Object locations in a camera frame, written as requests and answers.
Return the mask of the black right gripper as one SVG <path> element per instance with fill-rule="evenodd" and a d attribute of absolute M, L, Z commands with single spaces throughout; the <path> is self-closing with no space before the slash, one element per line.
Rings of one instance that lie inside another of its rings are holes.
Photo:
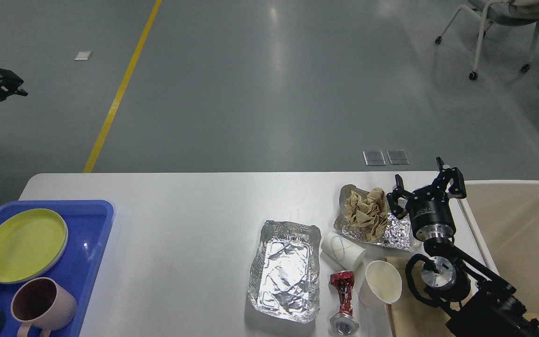
<path fill-rule="evenodd" d="M 436 162 L 439 173 L 428 188 L 413 192 L 405 190 L 402 177 L 396 174 L 395 186 L 386 195 L 389 209 L 395 218 L 401 220 L 409 215 L 415 238 L 452 238 L 456 227 L 449 200 L 467 197 L 460 169 L 446 165 L 440 156 L 436 157 Z M 407 200 L 406 208 L 399 204 L 400 198 Z"/>

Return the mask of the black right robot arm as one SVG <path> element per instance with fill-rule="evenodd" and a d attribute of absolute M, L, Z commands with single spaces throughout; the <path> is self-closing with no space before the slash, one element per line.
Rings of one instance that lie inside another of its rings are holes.
<path fill-rule="evenodd" d="M 539 337 L 539 320 L 524 317 L 526 307 L 515 297 L 514 286 L 456 247 L 449 201 L 466 198 L 466 184 L 458 167 L 445 165 L 440 157 L 436 162 L 438 175 L 430 185 L 408 191 L 396 175 L 386 195 L 391 213 L 399 220 L 408 217 L 425 251 L 406 264 L 411 294 L 442 309 L 456 337 Z"/>

